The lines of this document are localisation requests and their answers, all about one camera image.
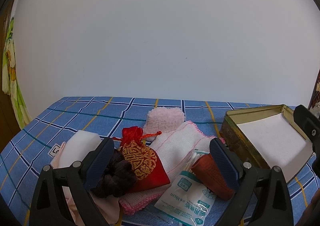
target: blue gripper pad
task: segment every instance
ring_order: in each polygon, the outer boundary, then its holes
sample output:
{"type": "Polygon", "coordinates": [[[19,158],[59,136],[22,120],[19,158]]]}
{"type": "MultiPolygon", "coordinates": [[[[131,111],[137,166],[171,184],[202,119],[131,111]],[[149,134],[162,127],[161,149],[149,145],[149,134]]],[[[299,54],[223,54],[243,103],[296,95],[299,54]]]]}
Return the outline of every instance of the blue gripper pad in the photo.
{"type": "Polygon", "coordinates": [[[210,141],[210,154],[228,187],[237,192],[240,186],[239,179],[243,175],[240,159],[228,150],[219,138],[210,141]]]}
{"type": "Polygon", "coordinates": [[[113,140],[111,138],[105,138],[99,146],[94,151],[89,152],[82,161],[81,179],[84,182],[84,188],[88,192],[91,188],[97,186],[113,155],[114,148],[113,140]]]}

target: plastic packaging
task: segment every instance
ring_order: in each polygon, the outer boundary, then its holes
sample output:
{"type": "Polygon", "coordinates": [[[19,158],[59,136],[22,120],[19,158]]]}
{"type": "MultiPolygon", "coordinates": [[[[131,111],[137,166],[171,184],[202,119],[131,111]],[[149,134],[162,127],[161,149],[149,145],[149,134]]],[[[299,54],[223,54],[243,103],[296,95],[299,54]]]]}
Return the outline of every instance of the plastic packaging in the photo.
{"type": "Polygon", "coordinates": [[[191,166],[207,152],[194,150],[185,169],[156,202],[155,207],[183,224],[203,225],[216,195],[196,178],[191,166]]]}

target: gold embroidered pattern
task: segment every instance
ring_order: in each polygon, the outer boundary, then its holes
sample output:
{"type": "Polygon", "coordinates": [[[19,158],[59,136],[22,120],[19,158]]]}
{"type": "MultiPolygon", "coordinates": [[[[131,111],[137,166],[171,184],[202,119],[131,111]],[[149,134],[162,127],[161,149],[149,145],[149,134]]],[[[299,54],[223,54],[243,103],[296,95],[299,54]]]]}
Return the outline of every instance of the gold embroidered pattern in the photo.
{"type": "Polygon", "coordinates": [[[157,156],[152,148],[140,147],[135,141],[130,141],[120,147],[122,155],[132,165],[139,180],[147,177],[156,167],[157,156]]]}

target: yellow stripe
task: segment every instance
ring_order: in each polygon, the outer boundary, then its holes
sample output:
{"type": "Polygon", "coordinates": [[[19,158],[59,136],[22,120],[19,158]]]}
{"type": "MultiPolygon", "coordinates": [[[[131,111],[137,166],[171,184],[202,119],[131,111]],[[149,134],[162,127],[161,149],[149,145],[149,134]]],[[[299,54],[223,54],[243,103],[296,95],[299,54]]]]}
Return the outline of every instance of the yellow stripe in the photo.
{"type": "Polygon", "coordinates": [[[304,199],[304,204],[306,205],[306,207],[308,207],[308,202],[307,202],[306,195],[305,195],[305,193],[304,193],[303,185],[299,182],[299,180],[298,180],[297,177],[295,177],[295,180],[296,180],[297,183],[300,185],[301,192],[302,192],[302,196],[303,196],[303,199],[304,199]]]}
{"type": "Polygon", "coordinates": [[[30,216],[30,210],[28,209],[26,217],[24,218],[23,226],[27,226],[27,223],[28,223],[28,220],[29,220],[29,216],[30,216]]]}
{"type": "MultiPolygon", "coordinates": [[[[213,122],[216,122],[216,120],[215,120],[215,118],[214,118],[214,115],[213,115],[213,112],[212,112],[212,109],[210,108],[209,103],[208,103],[207,101],[205,101],[205,104],[207,105],[208,110],[209,110],[209,112],[210,112],[210,114],[211,114],[211,119],[212,119],[212,121],[213,121],[213,122]]],[[[217,136],[220,138],[221,136],[220,136],[220,132],[219,132],[219,129],[218,129],[217,124],[214,123],[213,125],[214,125],[214,128],[215,128],[215,130],[216,130],[217,136]]]]}
{"type": "Polygon", "coordinates": [[[122,208],[120,207],[119,220],[117,221],[117,223],[115,224],[115,226],[121,226],[121,223],[122,223],[122,214],[123,214],[123,211],[122,211],[122,208]]]}
{"type": "MultiPolygon", "coordinates": [[[[113,99],[113,97],[111,97],[111,98],[108,100],[108,102],[105,104],[105,106],[104,106],[103,108],[101,108],[101,109],[98,110],[97,115],[99,115],[99,114],[100,114],[100,111],[104,110],[104,109],[109,105],[109,103],[111,102],[112,99],[113,99]]],[[[85,129],[90,125],[90,123],[91,123],[92,121],[94,121],[94,119],[95,119],[96,117],[97,117],[97,116],[94,116],[94,117],[88,122],[88,124],[84,126],[84,128],[83,128],[82,130],[85,130],[85,129]]]]}
{"type": "Polygon", "coordinates": [[[241,219],[239,226],[244,226],[244,219],[241,219]]]}
{"type": "MultiPolygon", "coordinates": [[[[81,98],[81,97],[79,97],[73,104],[71,104],[71,105],[70,105],[69,107],[67,107],[65,110],[67,110],[68,108],[70,108],[71,106],[73,106],[80,98],[81,98]]],[[[49,127],[53,122],[55,122],[62,114],[63,114],[63,112],[62,112],[61,114],[59,114],[53,121],[51,121],[50,124],[48,124],[48,125],[36,136],[36,138],[38,138],[38,137],[41,135],[41,133],[42,133],[43,131],[45,131],[45,129],[46,129],[47,127],[49,127]]],[[[30,144],[29,144],[25,149],[23,149],[23,151],[21,151],[21,153],[20,153],[20,155],[18,156],[18,158],[16,159],[16,161],[15,161],[15,162],[12,164],[12,166],[10,167],[9,173],[10,173],[11,170],[13,169],[14,165],[18,162],[18,160],[19,160],[20,157],[22,156],[23,152],[26,151],[26,150],[31,146],[31,144],[32,144],[34,141],[35,141],[35,140],[33,139],[33,140],[30,142],[30,144]]],[[[8,173],[7,173],[7,175],[5,176],[3,182],[2,182],[2,184],[1,184],[1,186],[0,186],[0,190],[2,189],[2,187],[3,187],[4,183],[5,183],[5,180],[7,180],[7,178],[8,178],[8,173]]]]}
{"type": "Polygon", "coordinates": [[[155,108],[158,107],[158,101],[159,101],[159,99],[156,99],[155,108]]]}

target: pink fluffy towel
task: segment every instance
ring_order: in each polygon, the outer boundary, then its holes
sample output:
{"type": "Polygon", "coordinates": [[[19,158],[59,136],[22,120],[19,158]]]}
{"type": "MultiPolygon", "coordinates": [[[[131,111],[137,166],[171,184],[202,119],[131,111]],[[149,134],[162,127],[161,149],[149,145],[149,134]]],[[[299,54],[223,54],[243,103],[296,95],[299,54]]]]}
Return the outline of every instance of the pink fluffy towel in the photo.
{"type": "Polygon", "coordinates": [[[154,134],[157,131],[168,133],[176,130],[185,120],[180,108],[158,107],[148,112],[147,122],[143,127],[143,134],[154,134]]]}

